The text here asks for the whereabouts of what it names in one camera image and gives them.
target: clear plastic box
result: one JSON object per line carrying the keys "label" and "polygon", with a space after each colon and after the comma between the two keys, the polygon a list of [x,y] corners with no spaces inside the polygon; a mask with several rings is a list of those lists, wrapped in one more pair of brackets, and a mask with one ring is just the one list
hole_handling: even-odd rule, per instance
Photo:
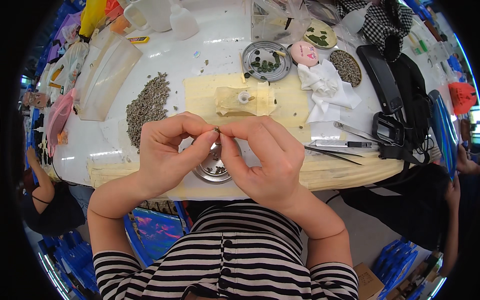
{"label": "clear plastic box", "polygon": [[293,44],[312,22],[302,0],[253,0],[252,41]]}
{"label": "clear plastic box", "polygon": [[90,65],[90,73],[81,89],[78,104],[81,120],[105,121],[117,92],[143,54],[126,38],[106,30],[101,33],[90,42],[100,53]]}

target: pink plastic strainer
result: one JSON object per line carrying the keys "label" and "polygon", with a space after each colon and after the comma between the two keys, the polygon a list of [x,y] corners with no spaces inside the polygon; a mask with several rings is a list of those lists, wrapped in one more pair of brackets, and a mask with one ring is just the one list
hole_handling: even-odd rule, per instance
{"label": "pink plastic strainer", "polygon": [[47,124],[48,155],[53,156],[55,146],[58,145],[57,134],[60,134],[72,109],[73,98],[77,90],[71,89],[66,95],[60,95],[50,107]]}

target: striped shirt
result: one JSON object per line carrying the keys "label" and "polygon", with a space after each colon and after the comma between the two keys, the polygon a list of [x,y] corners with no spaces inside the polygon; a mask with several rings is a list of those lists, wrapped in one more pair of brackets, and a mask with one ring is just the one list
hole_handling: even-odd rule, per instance
{"label": "striped shirt", "polygon": [[213,206],[144,270],[124,252],[96,253],[97,284],[104,299],[358,299],[350,266],[304,266],[300,230],[258,204]]}

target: wooden stick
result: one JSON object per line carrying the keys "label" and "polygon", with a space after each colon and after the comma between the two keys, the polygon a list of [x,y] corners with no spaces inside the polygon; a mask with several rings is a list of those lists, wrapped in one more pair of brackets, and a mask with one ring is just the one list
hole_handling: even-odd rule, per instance
{"label": "wooden stick", "polygon": [[243,75],[243,62],[241,60],[241,53],[239,52],[239,58],[240,58],[240,73],[241,73],[241,81],[245,84],[247,81],[245,80],[245,75]]}

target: white plastic bottle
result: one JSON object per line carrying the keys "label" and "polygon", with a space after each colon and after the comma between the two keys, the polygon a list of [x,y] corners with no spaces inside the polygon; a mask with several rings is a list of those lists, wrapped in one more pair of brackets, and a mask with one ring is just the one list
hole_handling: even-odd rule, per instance
{"label": "white plastic bottle", "polygon": [[363,27],[367,9],[371,4],[372,3],[369,2],[364,8],[347,13],[347,15],[342,19],[342,24],[348,29],[348,31],[350,31],[351,34],[357,33]]}
{"label": "white plastic bottle", "polygon": [[189,10],[178,4],[172,4],[170,9],[170,25],[178,39],[185,40],[198,32],[197,20]]}

